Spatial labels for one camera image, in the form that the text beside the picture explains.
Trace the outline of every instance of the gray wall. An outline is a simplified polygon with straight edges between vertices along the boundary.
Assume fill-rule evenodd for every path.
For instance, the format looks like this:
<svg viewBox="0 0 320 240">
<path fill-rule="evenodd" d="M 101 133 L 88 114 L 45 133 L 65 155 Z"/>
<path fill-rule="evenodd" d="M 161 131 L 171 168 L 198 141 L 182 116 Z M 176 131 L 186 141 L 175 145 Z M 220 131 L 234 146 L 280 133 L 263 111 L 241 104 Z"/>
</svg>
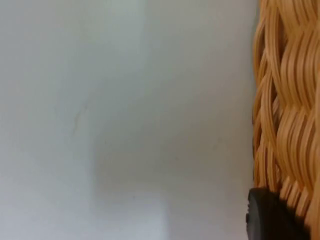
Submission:
<svg viewBox="0 0 320 240">
<path fill-rule="evenodd" d="M 1 0 L 0 239 L 246 239 L 256 2 Z"/>
</svg>

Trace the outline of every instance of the black plastic piece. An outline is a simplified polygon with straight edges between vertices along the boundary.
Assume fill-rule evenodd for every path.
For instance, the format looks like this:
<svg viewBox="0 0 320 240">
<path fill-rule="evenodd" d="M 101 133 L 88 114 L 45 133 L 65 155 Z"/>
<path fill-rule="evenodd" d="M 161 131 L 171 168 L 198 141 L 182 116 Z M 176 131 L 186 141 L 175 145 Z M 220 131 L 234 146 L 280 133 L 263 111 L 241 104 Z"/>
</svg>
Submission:
<svg viewBox="0 0 320 240">
<path fill-rule="evenodd" d="M 276 194 L 264 188 L 253 188 L 248 200 L 249 210 L 245 220 L 249 240 L 310 239 Z"/>
</svg>

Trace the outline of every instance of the white surface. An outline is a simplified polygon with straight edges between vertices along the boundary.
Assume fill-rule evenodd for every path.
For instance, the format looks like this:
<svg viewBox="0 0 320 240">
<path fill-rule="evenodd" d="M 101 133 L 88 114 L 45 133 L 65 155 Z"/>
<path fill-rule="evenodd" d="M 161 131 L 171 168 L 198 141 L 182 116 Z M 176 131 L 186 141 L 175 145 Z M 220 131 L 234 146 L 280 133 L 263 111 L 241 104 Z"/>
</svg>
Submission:
<svg viewBox="0 0 320 240">
<path fill-rule="evenodd" d="M 1 0 L 0 239 L 246 239 L 256 2 Z"/>
</svg>

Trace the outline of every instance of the white wall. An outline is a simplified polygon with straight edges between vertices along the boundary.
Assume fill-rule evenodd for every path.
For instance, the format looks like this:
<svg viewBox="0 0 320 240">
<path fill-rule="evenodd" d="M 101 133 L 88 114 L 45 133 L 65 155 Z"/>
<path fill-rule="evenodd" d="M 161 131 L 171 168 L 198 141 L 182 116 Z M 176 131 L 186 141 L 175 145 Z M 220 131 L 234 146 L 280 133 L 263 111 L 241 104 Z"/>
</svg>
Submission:
<svg viewBox="0 0 320 240">
<path fill-rule="evenodd" d="M 256 0 L 1 0 L 0 239 L 246 239 Z"/>
</svg>

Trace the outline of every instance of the wicker weave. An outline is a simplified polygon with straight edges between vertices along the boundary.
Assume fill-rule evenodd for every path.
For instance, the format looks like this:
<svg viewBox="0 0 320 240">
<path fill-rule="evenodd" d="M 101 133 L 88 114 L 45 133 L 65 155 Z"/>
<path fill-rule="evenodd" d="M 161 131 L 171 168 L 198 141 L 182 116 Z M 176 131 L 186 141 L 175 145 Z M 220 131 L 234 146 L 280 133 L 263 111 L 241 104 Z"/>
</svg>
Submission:
<svg viewBox="0 0 320 240">
<path fill-rule="evenodd" d="M 254 185 L 320 240 L 320 0 L 260 0 L 253 46 Z"/>
</svg>

